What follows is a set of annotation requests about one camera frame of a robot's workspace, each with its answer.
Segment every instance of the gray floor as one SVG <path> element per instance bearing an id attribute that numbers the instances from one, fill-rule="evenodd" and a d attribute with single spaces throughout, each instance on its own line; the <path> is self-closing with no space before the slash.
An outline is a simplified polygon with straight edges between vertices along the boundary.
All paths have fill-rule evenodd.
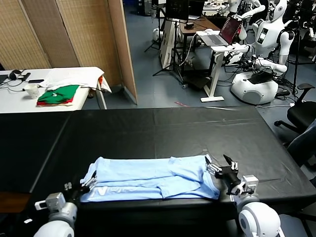
<path id="1" fill-rule="evenodd" d="M 223 96 L 225 101 L 202 103 L 201 97 L 205 97 L 203 91 L 195 91 L 191 88 L 182 89 L 179 82 L 169 72 L 162 72 L 158 76 L 152 75 L 161 69 L 158 60 L 158 50 L 149 49 L 146 53 L 144 50 L 152 43 L 152 30 L 158 27 L 157 19 L 152 20 L 151 17 L 138 16 L 133 13 L 133 8 L 125 8 L 125 17 L 129 45 L 134 69 L 135 82 L 138 94 L 138 105 L 133 104 L 128 100 L 121 91 L 106 95 L 106 103 L 108 109 L 136 109 L 136 108 L 164 108 L 164 107 L 179 107 L 175 102 L 180 102 L 184 105 L 193 106 L 241 106 L 243 102 L 236 99 L 231 93 L 229 86 L 217 86 L 215 96 Z M 195 56 L 194 65 L 197 69 L 208 68 L 210 61 L 210 49 L 197 49 L 195 53 L 190 54 L 190 58 Z M 310 83 L 316 85 L 316 65 L 300 65 L 298 67 L 297 84 Z M 294 66 L 290 65 L 286 77 L 289 81 L 293 81 Z M 222 72 L 221 80 L 228 79 L 231 76 L 229 73 Z M 218 85 L 229 85 L 226 82 L 219 82 Z M 305 98 L 306 100 L 316 101 L 316 89 L 311 90 Z M 289 105 L 290 100 L 280 101 L 274 100 L 272 103 L 263 106 L 273 105 Z M 83 109 L 98 109 L 96 99 L 88 99 Z M 288 121 L 286 111 L 288 107 L 274 108 L 257 108 L 258 112 L 264 118 L 271 130 L 280 139 L 281 142 L 287 142 L 297 136 L 295 132 L 290 131 L 285 127 L 275 127 L 273 125 L 276 120 Z M 304 172 L 309 178 L 312 178 L 315 173 L 310 172 L 306 167 Z M 301 222 L 292 217 L 282 217 L 282 225 L 285 228 L 287 236 L 306 236 L 302 229 Z M 316 226 L 310 224 L 313 234 L 316 236 Z"/>

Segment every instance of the black tablecloth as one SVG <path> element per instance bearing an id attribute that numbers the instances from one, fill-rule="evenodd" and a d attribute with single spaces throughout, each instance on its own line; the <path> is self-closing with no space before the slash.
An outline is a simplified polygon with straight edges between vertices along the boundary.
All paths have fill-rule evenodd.
<path id="1" fill-rule="evenodd" d="M 98 157 L 114 159 L 185 157 L 210 153 L 227 165 L 223 154 L 239 162 L 239 177 L 255 175 L 258 195 L 279 213 L 307 206 L 316 199 L 311 185 L 254 107 L 166 108 L 73 112 L 51 154 L 31 203 L 59 192 L 74 176 L 82 178 Z M 236 216 L 221 189 L 218 201 L 172 199 L 83 204 L 83 223 L 199 223 Z"/>
<path id="2" fill-rule="evenodd" d="M 0 114 L 0 192 L 32 192 L 70 114 Z"/>

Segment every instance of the woven panel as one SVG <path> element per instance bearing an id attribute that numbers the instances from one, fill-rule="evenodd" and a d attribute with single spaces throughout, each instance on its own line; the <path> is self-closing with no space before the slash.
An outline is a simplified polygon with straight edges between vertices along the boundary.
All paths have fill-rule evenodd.
<path id="1" fill-rule="evenodd" d="M 136 85 L 122 0 L 108 0 L 123 82 L 137 101 Z"/>
<path id="2" fill-rule="evenodd" d="M 79 67 L 55 0 L 22 0 L 51 66 Z"/>
<path id="3" fill-rule="evenodd" d="M 121 84 L 115 38 L 105 0 L 56 0 L 80 66 L 96 66 L 109 85 Z"/>
<path id="4" fill-rule="evenodd" d="M 0 0 L 0 34 L 0 62 L 5 69 L 50 67 L 18 0 Z"/>

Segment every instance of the light blue shirt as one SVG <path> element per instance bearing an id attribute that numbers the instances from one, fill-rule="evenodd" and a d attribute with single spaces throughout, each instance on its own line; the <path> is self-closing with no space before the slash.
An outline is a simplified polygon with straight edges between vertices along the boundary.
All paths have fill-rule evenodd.
<path id="1" fill-rule="evenodd" d="M 97 184 L 82 202 L 163 198 L 218 199 L 219 190 L 206 171 L 205 155 L 162 159 L 99 157 L 81 180 L 97 171 Z"/>

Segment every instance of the black chair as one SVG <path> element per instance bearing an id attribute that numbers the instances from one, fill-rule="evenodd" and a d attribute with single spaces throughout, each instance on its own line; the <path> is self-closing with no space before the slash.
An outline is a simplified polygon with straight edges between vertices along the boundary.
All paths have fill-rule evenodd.
<path id="1" fill-rule="evenodd" d="M 287 111 L 287 118 L 295 126 L 279 120 L 275 121 L 275 126 L 284 125 L 285 127 L 297 132 L 303 133 L 308 126 L 316 119 L 316 102 L 306 101 L 302 102 L 304 96 L 310 89 L 314 89 L 312 85 L 303 83 L 297 86 L 299 90 L 304 90 L 295 105 Z"/>

